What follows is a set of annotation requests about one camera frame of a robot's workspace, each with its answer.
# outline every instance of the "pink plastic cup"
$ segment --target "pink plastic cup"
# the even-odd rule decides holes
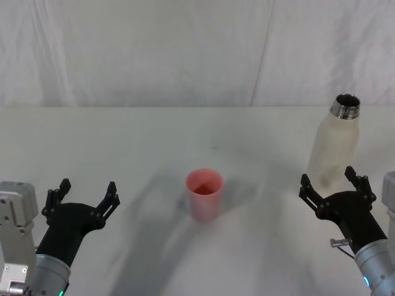
[[[220,173],[210,168],[194,170],[186,178],[186,187],[192,217],[202,223],[216,219],[223,189]]]

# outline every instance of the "metal bottle neck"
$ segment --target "metal bottle neck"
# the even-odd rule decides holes
[[[360,100],[352,94],[340,94],[336,97],[330,112],[340,119],[355,119],[359,116]]]

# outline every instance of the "metal bracket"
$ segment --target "metal bracket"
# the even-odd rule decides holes
[[[0,183],[0,242],[4,268],[0,295],[23,295],[34,272],[35,246],[31,230],[38,214],[34,187],[28,183]]]

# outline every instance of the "bottle opening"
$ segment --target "bottle opening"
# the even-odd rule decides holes
[[[360,100],[352,94],[340,94],[336,101],[345,107],[358,107],[360,105]]]

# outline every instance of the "white backdrop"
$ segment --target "white backdrop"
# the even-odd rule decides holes
[[[0,106],[395,104],[392,0],[0,0]]]

